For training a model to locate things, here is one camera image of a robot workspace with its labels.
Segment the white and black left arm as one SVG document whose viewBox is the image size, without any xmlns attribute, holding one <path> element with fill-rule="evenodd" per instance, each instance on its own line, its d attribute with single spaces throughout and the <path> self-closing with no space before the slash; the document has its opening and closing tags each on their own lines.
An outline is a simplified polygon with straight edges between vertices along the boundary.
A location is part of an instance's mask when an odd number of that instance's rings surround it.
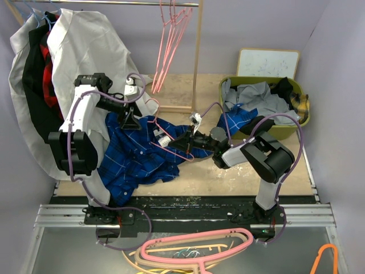
<svg viewBox="0 0 365 274">
<path fill-rule="evenodd" d="M 98 218 L 105 224 L 117 218 L 117 209 L 109 205 L 111 194 L 102 183 L 97 171 L 102 158 L 89 138 L 89 123 L 96 108 L 114 112 L 119 123 L 126 129 L 140 130 L 140 123 L 134 116 L 134 103 L 145 93 L 135 83 L 137 74 L 128 74 L 124 92 L 110 94 L 113 81 L 104 73 L 78 75 L 74 81 L 75 92 L 70 111 L 59 130 L 49 133 L 48 143 L 57 167 L 64 171 L 72 182 L 79 182 L 84 188 L 88 203 L 100 207 Z"/>
</svg>

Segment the blue plaid shirt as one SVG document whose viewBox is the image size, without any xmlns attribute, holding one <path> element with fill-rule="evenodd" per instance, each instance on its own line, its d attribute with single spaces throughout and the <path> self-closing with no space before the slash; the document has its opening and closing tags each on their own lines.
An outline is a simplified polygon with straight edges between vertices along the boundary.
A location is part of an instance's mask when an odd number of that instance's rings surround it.
<svg viewBox="0 0 365 274">
<path fill-rule="evenodd" d="M 141 130 L 123 130 L 117 119 L 118 115 L 113 112 L 105 118 L 110 143 L 98 173 L 118 206 L 125 205 L 141 184 L 174 180 L 179 176 L 179 164 L 186 159 L 202 159 L 212 154 L 198 148 L 194 148 L 190 155 L 173 148 L 158 148 L 153 133 L 156 129 L 153 116 L 139 120 Z"/>
</svg>

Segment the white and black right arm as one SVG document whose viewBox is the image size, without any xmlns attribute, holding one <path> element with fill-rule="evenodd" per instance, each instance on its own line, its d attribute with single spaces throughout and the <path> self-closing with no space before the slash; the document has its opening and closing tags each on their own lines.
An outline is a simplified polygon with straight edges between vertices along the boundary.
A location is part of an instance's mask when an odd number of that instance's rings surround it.
<svg viewBox="0 0 365 274">
<path fill-rule="evenodd" d="M 279 187 L 295 163 L 293 153 L 266 131 L 259 132 L 239 146 L 231 146 L 221 127 L 215 127 L 210 134 L 205 135 L 189 126 L 186 132 L 170 141 L 168 146 L 187 154 L 194 148 L 210 151 L 215 165 L 220 169 L 250 163 L 261 178 L 253 211 L 254 218 L 259 223 L 267 223 L 273 218 Z"/>
</svg>

